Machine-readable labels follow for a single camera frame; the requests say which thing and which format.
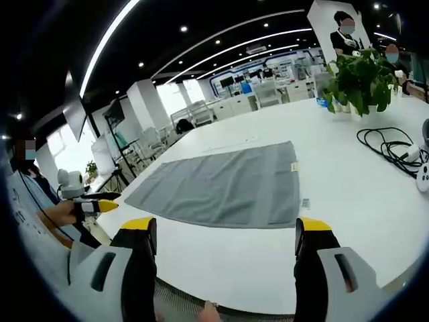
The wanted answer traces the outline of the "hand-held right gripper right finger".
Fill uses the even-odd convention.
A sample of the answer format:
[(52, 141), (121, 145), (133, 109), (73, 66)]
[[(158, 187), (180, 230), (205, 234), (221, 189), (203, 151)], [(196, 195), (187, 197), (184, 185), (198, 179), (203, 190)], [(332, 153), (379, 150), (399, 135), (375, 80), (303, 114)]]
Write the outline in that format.
[(295, 321), (371, 321), (388, 302), (374, 269), (323, 221), (297, 218), (295, 257)]

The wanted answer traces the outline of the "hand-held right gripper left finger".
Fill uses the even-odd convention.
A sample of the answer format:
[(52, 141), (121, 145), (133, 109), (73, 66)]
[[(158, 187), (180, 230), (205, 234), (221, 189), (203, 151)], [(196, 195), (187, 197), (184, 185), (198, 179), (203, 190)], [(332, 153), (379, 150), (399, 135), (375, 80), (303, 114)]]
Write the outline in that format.
[(73, 244), (60, 299), (79, 321), (155, 321), (157, 223), (124, 223), (109, 245)]

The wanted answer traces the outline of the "person's right hand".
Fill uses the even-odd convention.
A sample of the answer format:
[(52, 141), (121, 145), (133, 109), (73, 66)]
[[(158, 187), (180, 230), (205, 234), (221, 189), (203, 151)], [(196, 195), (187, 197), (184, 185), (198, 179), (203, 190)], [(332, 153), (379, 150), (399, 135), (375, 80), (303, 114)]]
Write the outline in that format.
[(210, 301), (204, 303), (204, 308), (198, 314), (199, 322), (221, 322), (221, 317), (217, 311), (217, 305)]

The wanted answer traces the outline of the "person's left hand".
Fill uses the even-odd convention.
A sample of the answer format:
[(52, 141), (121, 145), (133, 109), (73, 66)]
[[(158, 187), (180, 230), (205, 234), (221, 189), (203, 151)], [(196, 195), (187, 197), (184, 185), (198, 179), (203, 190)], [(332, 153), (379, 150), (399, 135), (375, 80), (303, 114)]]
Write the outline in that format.
[(78, 223), (78, 216), (72, 201), (62, 201), (51, 210), (51, 219), (58, 227)]

